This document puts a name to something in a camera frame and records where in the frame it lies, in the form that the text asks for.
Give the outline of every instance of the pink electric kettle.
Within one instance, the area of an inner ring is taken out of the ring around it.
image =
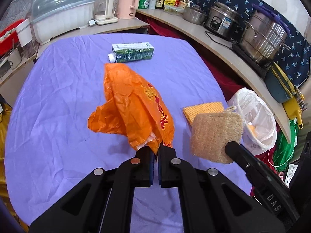
[[[131,19],[135,17],[139,0],[119,0],[117,15],[119,19]]]

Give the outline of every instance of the translucent gray lid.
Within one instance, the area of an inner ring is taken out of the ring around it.
[[[31,23],[38,22],[62,10],[91,2],[95,2],[95,0],[35,0],[32,4]]]

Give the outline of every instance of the green plastic bag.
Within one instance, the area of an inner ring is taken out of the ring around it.
[[[286,169],[287,163],[291,160],[294,154],[295,137],[298,134],[298,125],[294,120],[290,121],[290,137],[291,144],[288,144],[283,132],[279,132],[277,136],[277,149],[273,154],[274,166],[278,172],[282,172]]]

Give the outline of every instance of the brown scrubbing pad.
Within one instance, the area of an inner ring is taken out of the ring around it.
[[[243,121],[236,112],[198,114],[193,120],[191,152],[213,162],[230,164],[233,160],[225,153],[230,141],[240,143]]]
[[[192,125],[193,120],[197,114],[218,113],[223,111],[224,107],[221,102],[203,103],[183,108],[183,113],[185,114],[190,125]]]

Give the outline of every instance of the white plastic storage box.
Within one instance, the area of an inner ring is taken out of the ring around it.
[[[95,0],[35,0],[32,21],[35,38],[45,44],[67,31],[88,26]]]

